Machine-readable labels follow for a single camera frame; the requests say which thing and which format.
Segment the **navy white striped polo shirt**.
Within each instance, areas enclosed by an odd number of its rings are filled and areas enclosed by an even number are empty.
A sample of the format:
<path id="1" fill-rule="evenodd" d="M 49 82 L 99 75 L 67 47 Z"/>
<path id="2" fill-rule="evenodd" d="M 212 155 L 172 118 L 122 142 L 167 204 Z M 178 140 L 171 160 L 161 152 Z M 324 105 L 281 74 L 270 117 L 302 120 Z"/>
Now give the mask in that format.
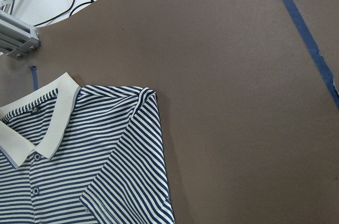
<path id="1" fill-rule="evenodd" d="M 1 107 L 1 223 L 174 223 L 157 95 L 68 74 Z"/>

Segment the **aluminium frame post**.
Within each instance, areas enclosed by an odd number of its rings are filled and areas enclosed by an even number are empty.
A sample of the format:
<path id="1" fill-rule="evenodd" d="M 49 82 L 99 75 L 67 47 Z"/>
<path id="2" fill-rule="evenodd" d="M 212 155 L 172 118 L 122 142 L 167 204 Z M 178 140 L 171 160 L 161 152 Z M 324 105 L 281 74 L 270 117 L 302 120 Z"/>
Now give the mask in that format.
<path id="1" fill-rule="evenodd" d="M 10 14 L 14 0 L 1 1 L 1 55 L 12 58 L 25 57 L 40 47 L 40 40 L 34 26 Z"/>

